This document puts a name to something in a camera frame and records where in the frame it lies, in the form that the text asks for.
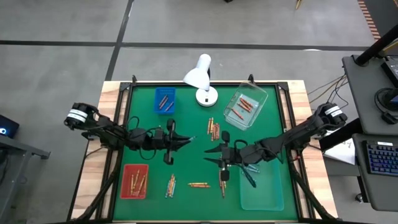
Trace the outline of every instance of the white desk lamp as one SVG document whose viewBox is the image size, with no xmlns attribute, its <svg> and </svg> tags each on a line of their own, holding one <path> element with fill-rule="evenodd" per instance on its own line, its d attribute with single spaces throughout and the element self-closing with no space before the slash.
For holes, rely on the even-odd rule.
<svg viewBox="0 0 398 224">
<path fill-rule="evenodd" d="M 197 102 L 202 106 L 213 106 L 217 102 L 218 93 L 210 86 L 210 62 L 208 54 L 199 57 L 197 66 L 190 70 L 183 81 L 198 88 L 196 93 Z"/>
</svg>

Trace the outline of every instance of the wooden table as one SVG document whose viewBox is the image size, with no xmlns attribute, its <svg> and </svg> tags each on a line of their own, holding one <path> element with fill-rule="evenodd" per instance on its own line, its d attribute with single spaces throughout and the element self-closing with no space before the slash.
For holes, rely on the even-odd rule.
<svg viewBox="0 0 398 224">
<path fill-rule="evenodd" d="M 272 81 L 257 81 L 257 82 L 276 82 Z M 280 82 L 288 82 L 290 98 L 293 106 L 295 122 L 300 124 L 305 121 L 309 116 L 312 115 L 310 103 L 308 102 L 308 96 L 305 89 L 304 81 L 302 80 L 282 80 Z M 118 98 L 120 82 L 104 82 L 103 89 L 101 92 L 101 98 L 99 99 L 98 109 L 99 112 L 111 119 L 114 116 L 116 100 Z M 285 97 L 282 97 L 282 104 L 284 108 L 284 114 L 286 118 L 287 127 L 290 128 L 289 112 L 287 110 L 287 103 Z M 122 123 L 124 116 L 124 108 L 126 100 L 122 102 L 122 110 L 119 119 L 119 123 Z M 311 145 L 319 146 L 318 141 L 312 140 Z M 88 145 L 87 153 L 94 151 L 100 147 L 99 141 L 91 141 Z M 76 199 L 74 201 L 73 211 L 71 218 L 79 217 L 92 202 L 96 194 L 98 193 L 101 185 L 101 179 L 103 176 L 103 167 L 106 158 L 106 149 L 100 150 L 95 154 L 90 155 L 83 164 L 83 170 L 81 173 L 80 183 L 78 185 L 78 191 Z M 305 162 L 305 169 L 307 171 L 308 181 L 311 191 L 314 193 L 319 202 L 326 208 L 326 210 L 337 217 L 337 211 L 331 192 L 328 175 L 326 173 L 325 163 L 323 161 L 322 153 L 318 149 L 307 147 L 303 151 L 303 159 Z M 108 210 L 108 199 L 110 190 L 105 198 L 103 211 Z M 303 208 L 304 217 L 308 217 L 308 211 L 306 209 L 306 199 L 303 192 L 300 190 L 300 200 Z"/>
</svg>

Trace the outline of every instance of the lamp shade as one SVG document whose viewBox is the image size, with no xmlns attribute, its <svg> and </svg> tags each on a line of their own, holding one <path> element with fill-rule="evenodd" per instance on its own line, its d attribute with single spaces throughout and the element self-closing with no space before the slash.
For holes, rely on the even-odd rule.
<svg viewBox="0 0 398 224">
<path fill-rule="evenodd" d="M 210 77 L 207 70 L 210 67 L 211 58 L 208 54 L 199 57 L 197 66 L 190 70 L 184 77 L 183 82 L 196 88 L 209 91 Z"/>
</svg>

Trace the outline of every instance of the lamp base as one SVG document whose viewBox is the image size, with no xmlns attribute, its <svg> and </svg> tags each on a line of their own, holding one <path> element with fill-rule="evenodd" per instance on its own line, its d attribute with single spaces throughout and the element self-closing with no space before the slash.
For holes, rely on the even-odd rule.
<svg viewBox="0 0 398 224">
<path fill-rule="evenodd" d="M 213 87 L 210 87 L 209 91 L 198 89 L 196 96 L 197 102 L 206 107 L 213 106 L 218 99 L 217 90 Z"/>
</svg>

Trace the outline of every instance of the paper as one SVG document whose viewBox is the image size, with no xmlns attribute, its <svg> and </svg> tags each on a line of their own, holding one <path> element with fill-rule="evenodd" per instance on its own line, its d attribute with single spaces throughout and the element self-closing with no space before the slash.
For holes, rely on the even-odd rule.
<svg viewBox="0 0 398 224">
<path fill-rule="evenodd" d="M 323 155 L 338 161 L 355 165 L 355 146 L 353 139 L 349 139 L 345 142 L 335 145 L 333 148 L 323 153 Z"/>
</svg>

